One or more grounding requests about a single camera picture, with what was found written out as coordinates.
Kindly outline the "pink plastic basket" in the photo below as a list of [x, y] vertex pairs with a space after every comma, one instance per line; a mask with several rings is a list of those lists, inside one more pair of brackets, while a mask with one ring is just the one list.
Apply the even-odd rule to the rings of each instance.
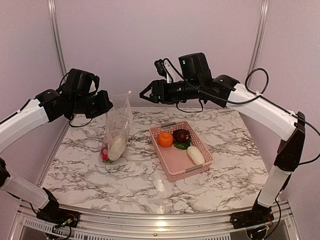
[[[174, 145], [162, 147], [158, 144], [158, 136], [160, 133], [172, 134], [175, 130], [180, 129], [189, 131], [190, 145], [198, 148], [204, 157], [204, 163], [194, 163], [187, 154], [186, 149], [179, 149]], [[200, 174], [202, 172], [206, 172], [214, 162], [212, 154], [187, 121], [171, 122], [163, 125], [153, 126], [149, 129], [149, 132], [152, 144], [169, 182], [175, 182], [196, 174]]]

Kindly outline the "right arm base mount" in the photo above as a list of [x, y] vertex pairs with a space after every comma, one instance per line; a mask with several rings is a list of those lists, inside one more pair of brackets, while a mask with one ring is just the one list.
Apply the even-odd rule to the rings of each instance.
[[257, 199], [250, 210], [238, 211], [230, 215], [230, 223], [234, 229], [256, 226], [272, 222], [274, 219], [272, 208], [258, 204]]

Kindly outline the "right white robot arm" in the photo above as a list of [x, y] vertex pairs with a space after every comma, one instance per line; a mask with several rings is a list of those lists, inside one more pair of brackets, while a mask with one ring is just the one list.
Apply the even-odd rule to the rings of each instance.
[[211, 101], [257, 121], [280, 137], [273, 167], [256, 199], [257, 206], [247, 214], [252, 224], [258, 224], [267, 216], [266, 208], [273, 204], [300, 164], [306, 136], [305, 116], [276, 105], [228, 75], [213, 78], [202, 52], [181, 56], [178, 61], [180, 71], [168, 58], [155, 61], [157, 72], [163, 79], [152, 81], [140, 92], [140, 98], [167, 105], [194, 99], [204, 103]]

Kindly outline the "red knitted apple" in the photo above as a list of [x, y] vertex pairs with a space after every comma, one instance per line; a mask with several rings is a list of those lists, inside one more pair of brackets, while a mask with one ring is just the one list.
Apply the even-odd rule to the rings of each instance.
[[100, 157], [102, 161], [107, 162], [108, 161], [108, 147], [105, 146], [100, 150]]

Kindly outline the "clear zip top bag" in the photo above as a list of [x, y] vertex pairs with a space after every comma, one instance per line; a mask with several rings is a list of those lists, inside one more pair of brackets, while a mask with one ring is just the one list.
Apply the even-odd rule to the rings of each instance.
[[[130, 135], [131, 126], [133, 123], [133, 115], [130, 104], [130, 96], [132, 91], [128, 91], [125, 94], [113, 95], [111, 97], [111, 102], [113, 107], [108, 111], [105, 116], [105, 135], [103, 138], [103, 143], [101, 149], [104, 147], [110, 148], [112, 139], [118, 135], [124, 136], [126, 138], [126, 147]], [[106, 164], [113, 164], [114, 162], [103, 161]]]

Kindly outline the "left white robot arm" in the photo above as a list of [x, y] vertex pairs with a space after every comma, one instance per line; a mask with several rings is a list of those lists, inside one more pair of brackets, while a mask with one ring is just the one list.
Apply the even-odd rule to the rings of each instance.
[[[99, 90], [99, 85], [97, 75], [72, 68], [57, 89], [39, 93], [0, 122], [0, 150], [3, 152], [29, 132], [60, 117], [71, 121], [76, 115], [85, 115], [92, 120], [107, 113], [113, 103], [106, 90]], [[53, 223], [63, 219], [55, 197], [48, 190], [10, 173], [3, 159], [0, 161], [0, 189], [43, 210]]]

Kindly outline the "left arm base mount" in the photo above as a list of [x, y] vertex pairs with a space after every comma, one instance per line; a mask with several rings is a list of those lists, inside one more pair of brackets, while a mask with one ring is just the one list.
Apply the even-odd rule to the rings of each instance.
[[60, 204], [54, 195], [48, 189], [44, 187], [42, 189], [48, 195], [49, 202], [43, 208], [38, 209], [36, 217], [56, 225], [71, 219], [70, 226], [76, 228], [79, 222], [80, 213], [78, 211], [60, 208]]

